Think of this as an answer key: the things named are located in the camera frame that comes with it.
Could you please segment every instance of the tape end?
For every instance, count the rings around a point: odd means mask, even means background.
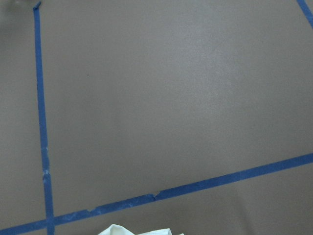
[[[41,1],[39,1],[34,7],[33,7],[33,10],[37,10],[39,8],[41,4]]]

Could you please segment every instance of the blue tape line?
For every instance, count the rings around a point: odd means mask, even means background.
[[[247,169],[238,171],[235,173],[219,176],[216,178],[211,178],[208,180],[203,180],[199,182],[195,182],[188,185],[179,186],[176,188],[170,188],[161,191],[157,196],[154,196],[153,194],[146,194],[139,197],[130,198],[127,200],[110,203],[106,205],[99,206],[91,211],[83,210],[78,212],[73,212],[65,215],[60,215],[54,218],[55,225],[62,225],[71,223],[77,220],[90,218],[97,215],[107,214],[110,212],[120,211],[123,209],[136,207],[140,205],[144,205],[147,203],[155,202],[155,201],[161,201],[164,199],[177,197],[180,195],[208,189],[208,188],[214,188],[217,186],[222,186],[230,183],[234,183],[237,181],[266,175],[274,172],[278,172],[281,170],[286,170],[290,168],[294,168],[301,165],[306,165],[313,163],[313,153],[295,157],[287,160],[283,160],[280,162],[275,162],[267,165],[258,166],[255,168]],[[30,224],[24,224],[17,227],[0,230],[0,235],[16,235],[21,233],[30,232],[33,230],[42,229],[44,226],[44,220],[37,221]]]
[[[40,36],[40,14],[39,6],[41,2],[37,3],[34,8],[35,21],[35,54],[36,54],[36,73],[37,73],[37,98],[38,98],[38,113],[39,113],[39,128],[40,128],[40,146],[43,165],[43,182],[45,191],[45,215],[47,234],[54,235],[54,215],[53,215],[53,201],[52,201],[52,186],[48,157],[48,137],[47,126],[45,119],[45,94],[44,94],[44,77],[43,64],[41,54],[41,36]]]
[[[311,10],[309,9],[307,3],[305,2],[305,0],[297,0],[301,10],[303,11],[305,17],[308,19],[311,27],[313,28],[313,14],[311,12]]]

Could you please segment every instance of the floor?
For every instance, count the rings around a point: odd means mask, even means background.
[[[45,219],[35,4],[0,3],[0,234]],[[296,0],[44,0],[40,14],[55,216],[313,152],[313,29]],[[312,180],[306,164],[55,234],[311,235]]]

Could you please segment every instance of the blue tape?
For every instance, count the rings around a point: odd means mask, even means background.
[[[287,160],[283,160],[280,162],[275,162],[267,165],[258,166],[255,168],[247,169],[238,171],[235,173],[211,178],[208,180],[203,180],[199,182],[195,182],[188,185],[179,186],[176,188],[170,188],[161,191],[158,195],[154,196],[153,194],[146,194],[139,197],[130,198],[127,200],[114,202],[106,205],[99,206],[91,211],[83,210],[78,212],[73,212],[65,215],[60,215],[54,218],[55,225],[62,225],[71,223],[77,220],[86,219],[90,217],[94,217],[97,215],[107,214],[110,212],[116,212],[123,209],[131,208],[131,207],[137,207],[140,205],[144,205],[147,203],[152,203],[155,201],[161,201],[172,197],[177,197],[180,195],[208,189],[208,188],[214,188],[230,183],[234,183],[237,181],[271,174],[274,172],[278,172],[281,170],[286,170],[290,168],[294,168],[301,165],[306,165],[313,163],[313,153],[307,154],[304,156],[291,158]],[[33,230],[42,229],[45,226],[45,221],[37,221],[30,224],[24,224],[20,226],[16,226],[13,228],[0,230],[0,235],[16,235],[21,233],[30,232]]]
[[[47,234],[54,235],[54,214],[53,214],[53,200],[52,200],[52,186],[50,176],[50,166],[48,157],[48,137],[47,126],[45,119],[45,94],[44,94],[44,77],[43,64],[41,54],[41,36],[40,36],[40,14],[39,6],[41,2],[37,3],[34,8],[34,22],[35,22],[35,54],[36,54],[36,74],[37,74],[37,98],[38,98],[38,113],[39,113],[39,128],[40,128],[40,147],[43,165],[43,182],[45,192],[45,215]]]
[[[307,3],[305,2],[305,0],[297,0],[301,10],[303,11],[305,17],[308,19],[311,27],[313,28],[313,14],[311,12],[311,10],[309,9]]]

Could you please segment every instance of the white cloth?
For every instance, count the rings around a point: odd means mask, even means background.
[[[132,232],[128,231],[127,229],[120,225],[112,224],[103,232],[99,233],[99,235],[135,235],[135,234],[133,234]],[[160,229],[138,235],[172,235],[172,233],[170,229]]]

